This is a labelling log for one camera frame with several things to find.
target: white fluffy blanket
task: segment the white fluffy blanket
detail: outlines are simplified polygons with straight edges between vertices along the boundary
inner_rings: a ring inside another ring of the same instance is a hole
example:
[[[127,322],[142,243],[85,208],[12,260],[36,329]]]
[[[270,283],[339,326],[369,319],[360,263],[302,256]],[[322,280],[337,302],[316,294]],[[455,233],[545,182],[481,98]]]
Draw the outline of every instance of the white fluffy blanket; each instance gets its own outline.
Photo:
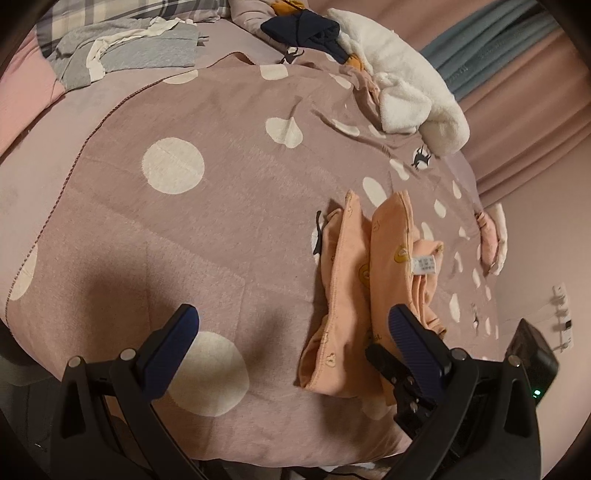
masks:
[[[330,8],[340,24],[339,43],[355,53],[380,88],[382,129],[414,133],[418,129],[438,157],[453,154],[470,137],[462,109],[431,64],[396,33],[362,15]]]

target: blue gripper pad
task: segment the blue gripper pad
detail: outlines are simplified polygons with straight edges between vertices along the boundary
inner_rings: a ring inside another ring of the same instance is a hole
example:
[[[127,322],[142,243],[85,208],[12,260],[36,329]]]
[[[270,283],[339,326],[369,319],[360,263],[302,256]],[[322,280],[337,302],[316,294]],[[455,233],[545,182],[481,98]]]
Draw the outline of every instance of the blue gripper pad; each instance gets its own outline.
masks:
[[[154,340],[153,350],[149,349],[152,351],[143,362],[138,360],[144,380],[144,398],[152,401],[166,393],[198,331],[197,309],[184,304],[178,308],[164,328],[152,333],[144,345]]]
[[[425,330],[406,305],[396,305],[390,309],[388,328],[423,396],[440,403],[445,396],[443,368],[421,337],[424,333],[435,334]]]

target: pink pillow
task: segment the pink pillow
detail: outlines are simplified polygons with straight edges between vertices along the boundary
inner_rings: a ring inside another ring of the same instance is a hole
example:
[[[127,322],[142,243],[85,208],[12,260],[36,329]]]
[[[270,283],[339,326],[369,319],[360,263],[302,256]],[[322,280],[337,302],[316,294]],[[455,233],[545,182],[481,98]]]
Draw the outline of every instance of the pink pillow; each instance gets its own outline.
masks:
[[[0,155],[64,93],[31,30],[0,78]]]

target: wall socket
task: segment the wall socket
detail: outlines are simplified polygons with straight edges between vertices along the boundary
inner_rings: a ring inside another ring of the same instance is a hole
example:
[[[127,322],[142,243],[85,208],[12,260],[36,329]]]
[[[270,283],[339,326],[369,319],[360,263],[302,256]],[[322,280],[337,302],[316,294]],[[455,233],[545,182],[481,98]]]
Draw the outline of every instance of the wall socket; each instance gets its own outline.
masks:
[[[566,285],[562,282],[552,287],[554,291],[554,304],[556,305],[556,316],[560,324],[560,351],[574,347],[573,342],[573,319],[570,316],[569,296],[566,293]]]

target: navy blue cloth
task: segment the navy blue cloth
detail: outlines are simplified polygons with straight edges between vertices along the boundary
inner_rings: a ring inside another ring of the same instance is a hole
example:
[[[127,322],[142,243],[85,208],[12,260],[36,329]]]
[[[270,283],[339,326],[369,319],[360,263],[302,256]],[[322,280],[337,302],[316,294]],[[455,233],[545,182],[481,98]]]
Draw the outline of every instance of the navy blue cloth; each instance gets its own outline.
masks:
[[[261,30],[289,47],[313,48],[328,53],[340,64],[349,59],[347,52],[336,41],[340,33],[338,22],[311,10],[270,18],[261,25]]]

